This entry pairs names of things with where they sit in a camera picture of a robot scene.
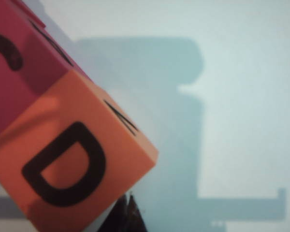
foam block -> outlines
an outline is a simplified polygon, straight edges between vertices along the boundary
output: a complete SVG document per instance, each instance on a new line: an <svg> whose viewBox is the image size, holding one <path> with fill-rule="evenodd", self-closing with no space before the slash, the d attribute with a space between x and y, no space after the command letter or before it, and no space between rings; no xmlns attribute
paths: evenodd
<svg viewBox="0 0 290 232"><path fill-rule="evenodd" d="M110 96L76 70L0 134L0 182L41 232L79 232L157 160Z"/></svg>
<svg viewBox="0 0 290 232"><path fill-rule="evenodd" d="M0 133L71 68L86 76L44 27L22 1L0 0Z"/></svg>

pink block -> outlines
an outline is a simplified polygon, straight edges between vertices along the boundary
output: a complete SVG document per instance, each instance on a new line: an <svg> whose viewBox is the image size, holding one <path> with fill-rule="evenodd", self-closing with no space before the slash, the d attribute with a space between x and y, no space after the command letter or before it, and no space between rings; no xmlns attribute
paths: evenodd
<svg viewBox="0 0 290 232"><path fill-rule="evenodd" d="M0 0L0 35L22 58L22 67L14 71L0 52L0 133L68 70L86 76L44 26L22 1Z"/></svg>

orange block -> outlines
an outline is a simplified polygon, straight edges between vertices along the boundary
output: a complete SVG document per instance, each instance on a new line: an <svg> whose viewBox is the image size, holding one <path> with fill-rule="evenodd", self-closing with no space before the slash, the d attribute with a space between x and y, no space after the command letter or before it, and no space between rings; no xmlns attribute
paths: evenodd
<svg viewBox="0 0 290 232"><path fill-rule="evenodd" d="M75 70L0 134L0 182L41 232L78 232L139 180L158 152Z"/></svg>

white background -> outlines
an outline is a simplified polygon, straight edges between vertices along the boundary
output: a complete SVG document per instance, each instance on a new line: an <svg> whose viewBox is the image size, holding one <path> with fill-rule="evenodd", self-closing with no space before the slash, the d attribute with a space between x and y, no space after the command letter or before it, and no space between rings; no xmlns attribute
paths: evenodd
<svg viewBox="0 0 290 232"><path fill-rule="evenodd" d="M160 150L149 232L290 232L290 0L24 2Z"/></svg>

dark object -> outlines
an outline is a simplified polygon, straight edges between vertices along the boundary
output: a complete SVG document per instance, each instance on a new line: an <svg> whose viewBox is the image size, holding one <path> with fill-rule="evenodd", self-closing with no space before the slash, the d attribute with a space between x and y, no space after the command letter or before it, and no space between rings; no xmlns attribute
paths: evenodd
<svg viewBox="0 0 290 232"><path fill-rule="evenodd" d="M98 232L147 232L140 210L132 195L128 204L126 195L117 200Z"/></svg>

